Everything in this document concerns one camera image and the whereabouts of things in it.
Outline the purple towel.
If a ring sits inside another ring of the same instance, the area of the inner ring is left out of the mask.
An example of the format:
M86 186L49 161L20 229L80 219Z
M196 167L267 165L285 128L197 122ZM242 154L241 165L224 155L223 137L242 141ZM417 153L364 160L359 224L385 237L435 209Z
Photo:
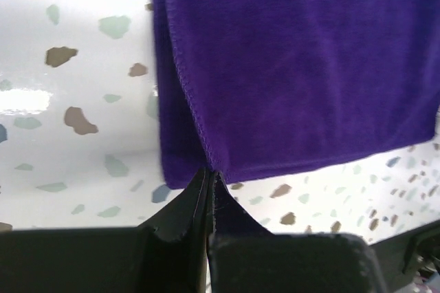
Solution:
M161 163L183 188L419 144L439 108L439 0L153 0Z

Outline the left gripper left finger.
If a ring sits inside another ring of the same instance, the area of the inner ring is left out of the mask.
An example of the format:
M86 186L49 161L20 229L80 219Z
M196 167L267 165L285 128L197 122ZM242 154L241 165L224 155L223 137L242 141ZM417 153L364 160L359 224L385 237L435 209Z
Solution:
M2 292L200 292L210 173L136 227L1 234Z

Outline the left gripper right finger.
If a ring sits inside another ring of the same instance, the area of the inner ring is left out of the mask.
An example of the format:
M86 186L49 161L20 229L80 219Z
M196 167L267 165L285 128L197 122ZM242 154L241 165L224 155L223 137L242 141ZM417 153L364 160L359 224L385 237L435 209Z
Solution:
M210 184L208 260L213 292L386 292L373 250L340 233L276 235L231 196L222 174Z

